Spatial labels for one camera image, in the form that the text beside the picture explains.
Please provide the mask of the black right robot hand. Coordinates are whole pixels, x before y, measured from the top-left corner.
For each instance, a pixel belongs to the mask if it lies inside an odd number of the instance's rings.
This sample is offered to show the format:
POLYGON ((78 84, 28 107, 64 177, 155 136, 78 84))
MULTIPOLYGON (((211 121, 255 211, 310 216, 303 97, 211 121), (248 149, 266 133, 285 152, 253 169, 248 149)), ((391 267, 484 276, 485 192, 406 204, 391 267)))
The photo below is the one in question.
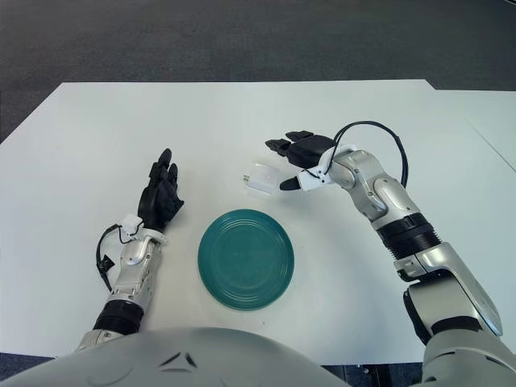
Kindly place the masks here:
POLYGON ((291 131, 285 135, 288 139, 270 139, 265 145, 302 170, 297 176, 280 183, 279 189, 308 191, 333 184, 327 170, 330 166, 329 156, 335 150, 336 142, 309 131, 291 131))

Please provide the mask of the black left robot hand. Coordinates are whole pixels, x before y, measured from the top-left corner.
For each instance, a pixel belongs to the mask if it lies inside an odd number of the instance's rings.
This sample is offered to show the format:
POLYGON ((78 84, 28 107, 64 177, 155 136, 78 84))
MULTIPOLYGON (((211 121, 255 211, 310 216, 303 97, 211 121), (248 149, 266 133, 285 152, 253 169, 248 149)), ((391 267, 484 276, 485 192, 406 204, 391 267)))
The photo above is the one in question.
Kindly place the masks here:
POLYGON ((184 205, 177 194, 178 167, 172 162, 169 148, 152 164, 148 177, 137 215, 144 221, 145 228, 163 232, 184 205))

